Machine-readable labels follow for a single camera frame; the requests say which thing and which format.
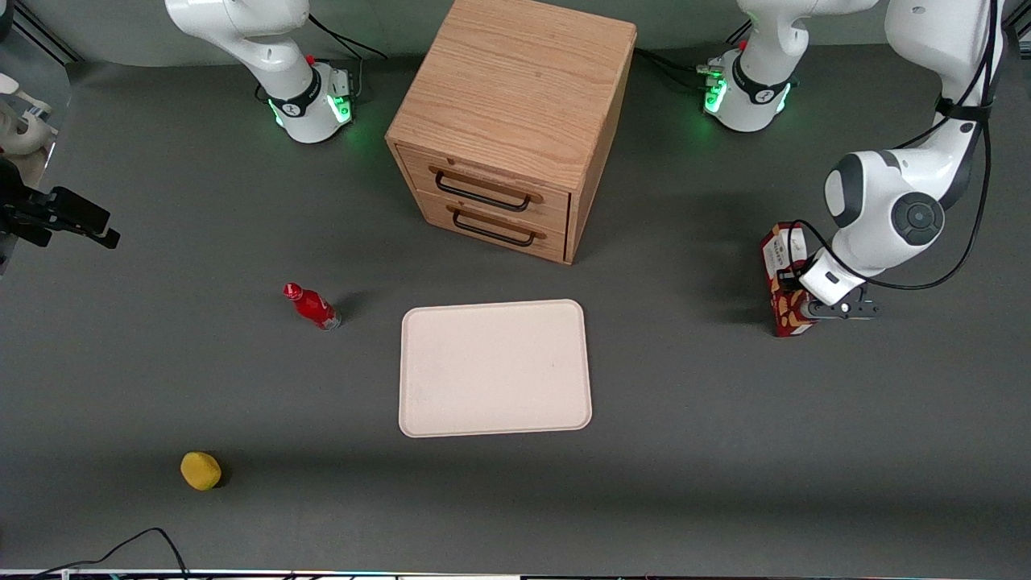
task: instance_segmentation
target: gray tabletop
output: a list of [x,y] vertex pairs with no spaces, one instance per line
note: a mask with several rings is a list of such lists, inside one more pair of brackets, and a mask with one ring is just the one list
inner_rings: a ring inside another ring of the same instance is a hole
[[[962,273],[876,293],[883,320],[777,340],[760,239],[799,216],[833,231],[827,171],[926,128],[935,76],[887,46],[816,47],[783,115],[740,135],[635,61],[567,267],[422,219],[383,140],[417,65],[369,66],[357,122],[317,145],[287,138],[243,67],[72,71],[44,184],[110,209],[123,239],[21,244],[0,285],[0,565],[96,557],[160,525],[193,568],[1031,574],[1017,81],[999,89],[992,196]],[[888,277],[947,269],[975,193]],[[289,280],[345,326],[298,319]],[[586,430],[401,434],[406,311],[545,299],[586,311]],[[234,468],[226,488],[187,487],[194,449]],[[172,560],[154,539],[109,564]]]

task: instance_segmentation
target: plastic bottle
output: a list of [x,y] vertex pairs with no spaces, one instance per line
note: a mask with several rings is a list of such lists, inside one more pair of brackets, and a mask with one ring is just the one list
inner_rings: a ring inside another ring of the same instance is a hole
[[332,331],[340,326],[340,317],[314,289],[305,289],[291,281],[282,287],[282,296],[294,302],[297,314],[310,320],[323,331]]

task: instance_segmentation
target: wooden cabinet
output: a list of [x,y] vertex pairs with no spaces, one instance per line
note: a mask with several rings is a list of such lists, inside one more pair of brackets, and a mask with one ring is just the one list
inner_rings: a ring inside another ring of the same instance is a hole
[[426,219],[572,263],[636,36],[531,0],[455,0],[387,131]]

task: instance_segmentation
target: plastic tray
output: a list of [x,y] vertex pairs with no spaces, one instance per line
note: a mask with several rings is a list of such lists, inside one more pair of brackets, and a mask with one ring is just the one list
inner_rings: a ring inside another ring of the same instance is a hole
[[580,430],[591,421],[573,301],[414,309],[401,325],[398,424],[412,438]]

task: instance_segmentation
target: drawer handle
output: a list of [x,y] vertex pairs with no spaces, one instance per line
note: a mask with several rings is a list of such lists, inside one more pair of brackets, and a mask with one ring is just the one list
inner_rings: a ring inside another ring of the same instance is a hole
[[500,233],[494,233],[493,231],[489,231],[489,230],[486,230],[486,229],[483,229],[483,228],[478,228],[476,226],[470,226],[469,224],[463,224],[462,221],[458,220],[458,217],[461,214],[462,214],[462,210],[461,209],[455,209],[455,213],[452,215],[452,221],[455,224],[455,227],[457,227],[458,229],[464,229],[466,231],[471,231],[473,233],[478,233],[479,235],[486,235],[487,237],[491,237],[493,239],[497,239],[498,241],[504,241],[505,243],[511,243],[512,245],[518,245],[520,247],[529,247],[530,244],[533,243],[533,238],[536,237],[536,234],[534,234],[531,231],[529,239],[516,239],[514,237],[508,237],[507,235],[501,235]]
[[457,186],[452,186],[444,184],[441,179],[444,178],[443,171],[437,171],[437,189],[446,193],[453,193],[460,197],[465,197],[466,199],[471,199],[473,201],[479,201],[480,203],[487,203],[488,205],[493,205],[495,207],[500,207],[502,209],[507,209],[509,211],[526,211],[526,208],[530,206],[530,196],[526,196],[523,203],[519,205],[513,205],[511,203],[505,203],[504,201],[498,201],[496,199],[491,199],[490,197],[484,197],[477,193],[472,193],[471,191],[465,191],[464,189],[458,189]]

